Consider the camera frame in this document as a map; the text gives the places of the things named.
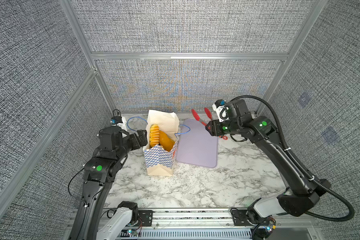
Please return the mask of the ridged spiral bread roll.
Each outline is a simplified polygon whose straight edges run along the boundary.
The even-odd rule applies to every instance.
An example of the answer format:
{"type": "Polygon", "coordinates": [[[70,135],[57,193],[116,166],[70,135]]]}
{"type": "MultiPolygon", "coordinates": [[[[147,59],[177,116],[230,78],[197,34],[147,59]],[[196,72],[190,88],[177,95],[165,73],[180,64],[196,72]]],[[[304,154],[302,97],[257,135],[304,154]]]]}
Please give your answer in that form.
{"type": "Polygon", "coordinates": [[[160,128],[158,125],[153,124],[150,127],[150,146],[154,146],[160,143],[160,128]]]}

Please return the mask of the long baguette loaf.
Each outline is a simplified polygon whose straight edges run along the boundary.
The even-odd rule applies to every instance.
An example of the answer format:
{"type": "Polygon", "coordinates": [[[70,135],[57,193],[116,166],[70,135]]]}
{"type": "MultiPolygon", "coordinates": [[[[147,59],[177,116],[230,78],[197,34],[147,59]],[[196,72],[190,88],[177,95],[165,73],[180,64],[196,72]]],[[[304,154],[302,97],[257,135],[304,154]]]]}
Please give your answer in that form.
{"type": "Polygon", "coordinates": [[[159,144],[167,151],[170,152],[175,142],[168,137],[163,131],[159,131],[159,144]]]}

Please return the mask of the blue checkered paper bag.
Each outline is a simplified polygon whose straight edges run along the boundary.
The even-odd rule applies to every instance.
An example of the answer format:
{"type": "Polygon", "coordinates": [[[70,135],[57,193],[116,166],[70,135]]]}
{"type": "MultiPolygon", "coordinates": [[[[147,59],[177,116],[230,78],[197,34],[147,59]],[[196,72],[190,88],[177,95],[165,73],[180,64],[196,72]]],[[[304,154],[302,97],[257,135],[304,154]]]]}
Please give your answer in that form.
{"type": "Polygon", "coordinates": [[[143,152],[147,174],[149,176],[171,177],[174,174],[178,143],[184,125],[180,123],[177,114],[156,110],[148,111],[146,123],[148,144],[143,147],[143,152]],[[175,142],[170,152],[167,152],[160,144],[153,148],[150,146],[150,127],[153,124],[158,125],[160,131],[166,133],[175,142]]]}

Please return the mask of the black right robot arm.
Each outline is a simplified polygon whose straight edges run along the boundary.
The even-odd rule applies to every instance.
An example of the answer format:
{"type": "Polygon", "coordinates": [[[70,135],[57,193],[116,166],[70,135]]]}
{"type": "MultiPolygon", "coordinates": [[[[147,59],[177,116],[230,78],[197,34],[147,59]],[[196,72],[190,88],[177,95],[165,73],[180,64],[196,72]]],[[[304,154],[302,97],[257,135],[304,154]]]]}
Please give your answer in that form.
{"type": "Polygon", "coordinates": [[[312,180],[312,173],[304,175],[301,169],[305,166],[299,160],[293,162],[287,155],[275,124],[269,118],[256,116],[249,111],[243,99],[230,102],[217,100],[213,110],[218,119],[206,125],[211,136],[240,135],[245,141],[249,140],[266,154],[287,182],[285,191],[260,198],[248,207],[246,215],[252,225],[277,214],[299,217],[313,208],[331,188],[331,183],[326,179],[319,179],[316,184],[312,180]]]}

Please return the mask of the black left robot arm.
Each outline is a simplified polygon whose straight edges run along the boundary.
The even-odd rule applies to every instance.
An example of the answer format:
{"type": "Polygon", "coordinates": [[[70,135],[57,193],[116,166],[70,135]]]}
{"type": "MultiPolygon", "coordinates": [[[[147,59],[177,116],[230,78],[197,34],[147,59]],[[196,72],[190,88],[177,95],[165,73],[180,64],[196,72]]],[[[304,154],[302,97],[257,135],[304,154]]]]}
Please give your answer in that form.
{"type": "Polygon", "coordinates": [[[117,125],[99,131],[100,145],[84,166],[83,203],[79,206],[70,240],[94,240],[103,208],[116,174],[124,166],[128,153],[148,144],[147,131],[128,133],[117,125]]]}

